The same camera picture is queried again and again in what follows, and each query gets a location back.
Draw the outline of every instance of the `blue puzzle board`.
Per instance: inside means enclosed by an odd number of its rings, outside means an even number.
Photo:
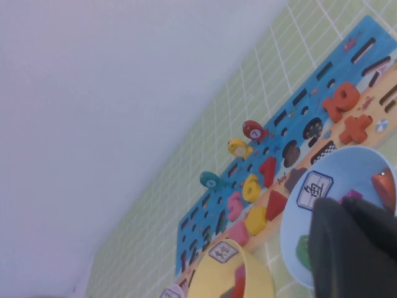
[[[363,82],[368,85],[370,80],[365,75],[382,64],[387,57],[390,60],[390,53],[396,48],[396,41],[370,16],[365,16],[357,24],[263,126],[269,130],[270,135],[260,144],[254,141],[249,143],[254,148],[254,153],[247,160],[234,159],[220,175],[221,179],[227,181],[227,187],[221,191],[205,192],[181,219],[177,236],[177,277],[219,234],[242,219],[249,210],[251,205],[242,200],[244,210],[241,218],[235,222],[227,219],[227,200],[233,192],[242,191],[241,183],[247,176],[252,173],[258,176],[260,182],[263,181],[259,167],[269,156],[273,156],[277,160],[274,179],[274,183],[277,183],[277,178],[288,173],[310,152],[319,135],[327,137],[324,134],[327,127],[331,126],[331,121],[322,108],[323,101],[332,97],[335,89],[343,82],[351,82],[357,89]]]

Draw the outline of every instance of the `blue bowl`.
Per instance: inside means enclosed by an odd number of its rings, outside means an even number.
[[[372,186],[371,177],[389,167],[395,185],[397,178],[392,165],[374,149],[349,146],[338,149],[317,161],[297,182],[283,213],[280,232],[282,256],[291,275],[306,287],[313,288],[313,276],[296,256],[296,247],[302,235],[308,235],[311,206],[316,196],[341,199],[354,189],[363,199],[383,207]]]

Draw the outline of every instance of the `yellow square piece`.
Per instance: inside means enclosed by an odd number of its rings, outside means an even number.
[[[248,232],[251,235],[257,235],[266,227],[266,208],[254,206],[249,211],[245,220]]]

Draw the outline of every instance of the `checkered sticker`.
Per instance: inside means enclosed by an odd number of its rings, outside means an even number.
[[[300,189],[297,199],[298,207],[312,211],[315,200],[319,197],[326,197],[333,184],[332,177],[317,171],[311,171],[307,174]]]
[[[212,258],[223,264],[229,261],[234,255],[237,255],[238,250],[229,243],[221,241],[211,248],[208,253]]]
[[[327,154],[330,154],[331,152],[337,150],[334,141],[329,141],[322,149],[320,149],[319,152],[317,152],[313,157],[311,158],[310,162],[313,165],[315,162],[319,161],[322,159],[324,156]]]

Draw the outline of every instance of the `red fish toy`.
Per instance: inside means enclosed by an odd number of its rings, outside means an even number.
[[[247,120],[243,124],[243,134],[253,141],[261,142],[266,138],[266,136],[268,136],[269,131],[267,129],[263,129],[256,121]]]

